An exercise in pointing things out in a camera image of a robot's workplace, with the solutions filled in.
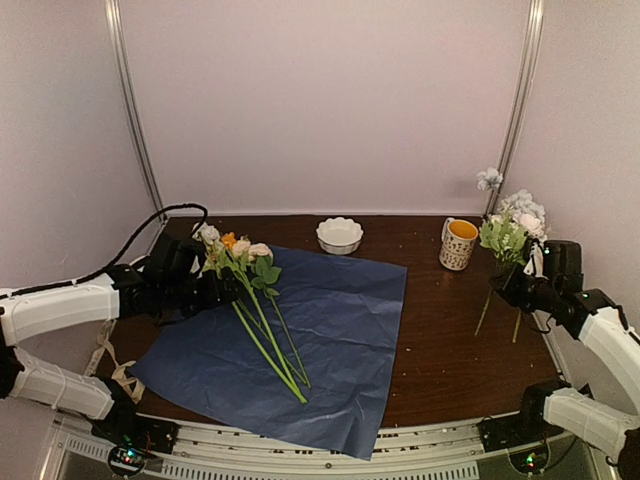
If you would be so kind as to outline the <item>blue wrapping paper sheet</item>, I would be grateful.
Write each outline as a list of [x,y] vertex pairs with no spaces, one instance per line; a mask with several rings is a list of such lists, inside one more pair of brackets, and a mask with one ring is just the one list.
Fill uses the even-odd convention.
[[[402,266],[276,248],[277,304],[311,381],[293,394],[230,305],[164,328],[132,372],[187,410],[273,439],[367,460],[389,396],[407,271]],[[265,315],[288,342],[270,302]]]

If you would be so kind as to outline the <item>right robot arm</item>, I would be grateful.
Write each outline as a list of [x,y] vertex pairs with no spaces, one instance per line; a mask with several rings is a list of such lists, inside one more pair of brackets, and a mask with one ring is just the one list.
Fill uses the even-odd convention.
[[528,240],[490,285],[520,312],[547,314],[598,361],[628,402],[620,409],[569,382],[537,383],[523,393],[513,433],[530,442],[548,427],[559,428],[599,450],[619,478],[638,478],[639,332],[620,303],[600,289],[584,287],[580,245]]

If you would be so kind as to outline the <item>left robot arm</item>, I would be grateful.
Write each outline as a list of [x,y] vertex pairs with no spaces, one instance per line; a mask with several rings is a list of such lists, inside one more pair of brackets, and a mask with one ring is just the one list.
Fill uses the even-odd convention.
[[1,292],[1,395],[84,415],[123,444],[144,433],[134,400],[114,379],[79,375],[19,349],[51,331],[102,320],[178,310],[185,318],[229,304],[238,288],[229,275],[200,272],[194,263],[155,271],[147,260],[117,264],[95,278]]

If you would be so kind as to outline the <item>blue hydrangea flower bunch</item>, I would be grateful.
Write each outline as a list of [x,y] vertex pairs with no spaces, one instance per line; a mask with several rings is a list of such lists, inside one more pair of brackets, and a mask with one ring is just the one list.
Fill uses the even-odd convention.
[[545,208],[526,189],[500,197],[496,212],[487,214],[479,228],[480,246],[492,253],[497,274],[526,266],[531,242],[546,239]]

